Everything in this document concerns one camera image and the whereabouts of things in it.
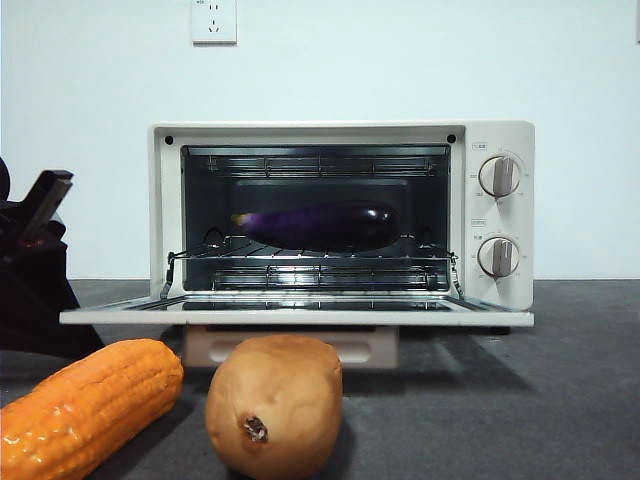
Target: eggplant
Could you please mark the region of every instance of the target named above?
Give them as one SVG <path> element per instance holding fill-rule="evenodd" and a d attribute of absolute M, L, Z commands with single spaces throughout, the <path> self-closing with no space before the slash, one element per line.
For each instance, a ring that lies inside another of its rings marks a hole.
<path fill-rule="evenodd" d="M 377 201 L 325 203 L 231 218 L 248 238 L 285 250 L 375 250 L 400 236 L 398 212 Z"/>

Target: white knob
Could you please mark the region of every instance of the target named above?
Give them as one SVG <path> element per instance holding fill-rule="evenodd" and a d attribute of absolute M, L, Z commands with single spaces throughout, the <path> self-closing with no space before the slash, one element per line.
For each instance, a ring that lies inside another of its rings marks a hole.
<path fill-rule="evenodd" d="M 509 155 L 491 157 L 480 167 L 480 185 L 489 195 L 500 198 L 513 193 L 520 183 L 520 167 Z"/>
<path fill-rule="evenodd" d="M 503 237 L 490 238 L 478 251 L 478 263 L 482 270 L 492 277 L 511 275 L 517 268 L 520 255 L 518 247 Z"/>

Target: gray table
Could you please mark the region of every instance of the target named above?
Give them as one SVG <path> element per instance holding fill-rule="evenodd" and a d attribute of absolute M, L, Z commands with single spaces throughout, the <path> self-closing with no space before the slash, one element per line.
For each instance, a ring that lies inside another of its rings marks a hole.
<path fill-rule="evenodd" d="M 142 296 L 146 282 L 75 282 L 83 305 Z M 640 479 L 640 281 L 540 281 L 536 327 L 407 328 L 395 371 L 344 375 L 336 449 L 314 478 Z M 181 330 L 102 326 L 106 342 Z M 68 362 L 5 352 L 2 405 Z M 243 478 L 204 429 L 212 371 L 188 369 L 176 407 L 91 476 Z"/>

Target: electrical outlet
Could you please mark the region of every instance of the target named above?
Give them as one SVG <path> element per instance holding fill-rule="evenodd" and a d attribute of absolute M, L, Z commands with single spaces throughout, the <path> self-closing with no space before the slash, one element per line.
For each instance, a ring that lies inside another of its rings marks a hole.
<path fill-rule="evenodd" d="M 237 43 L 236 0 L 192 0 L 193 43 Z"/>

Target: toaster oven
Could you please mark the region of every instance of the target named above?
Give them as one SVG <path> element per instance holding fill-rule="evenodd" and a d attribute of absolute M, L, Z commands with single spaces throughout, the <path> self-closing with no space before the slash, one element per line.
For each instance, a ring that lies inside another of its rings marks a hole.
<path fill-rule="evenodd" d="M 286 331 L 374 368 L 397 364 L 401 326 L 533 325 L 530 123 L 163 123 L 149 153 L 150 297 L 61 322 L 185 325 L 187 365 Z M 286 249 L 232 221 L 356 200 L 393 207 L 397 240 Z"/>

